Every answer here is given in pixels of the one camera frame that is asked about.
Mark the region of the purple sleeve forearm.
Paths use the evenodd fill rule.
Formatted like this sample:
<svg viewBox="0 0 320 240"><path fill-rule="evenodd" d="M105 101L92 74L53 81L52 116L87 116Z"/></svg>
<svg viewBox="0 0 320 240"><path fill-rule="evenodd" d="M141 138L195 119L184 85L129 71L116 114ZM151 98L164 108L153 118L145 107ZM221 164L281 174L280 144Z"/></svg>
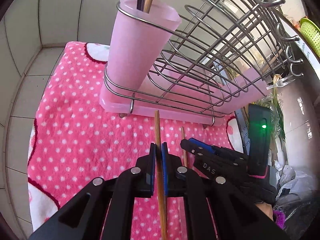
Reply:
<svg viewBox="0 0 320 240"><path fill-rule="evenodd" d="M281 229L284 229L285 224L285 213L280 210L273 210L273 220Z"/></svg>

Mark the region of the right hand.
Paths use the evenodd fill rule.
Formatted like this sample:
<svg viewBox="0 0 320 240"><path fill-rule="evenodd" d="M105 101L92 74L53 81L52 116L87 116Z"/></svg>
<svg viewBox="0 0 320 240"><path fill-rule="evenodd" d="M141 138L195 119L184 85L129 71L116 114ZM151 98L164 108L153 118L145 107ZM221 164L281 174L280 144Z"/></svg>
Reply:
<svg viewBox="0 0 320 240"><path fill-rule="evenodd" d="M273 220L273 209L272 205L267 204L265 202L255 203L256 207L258 207L268 218Z"/></svg>

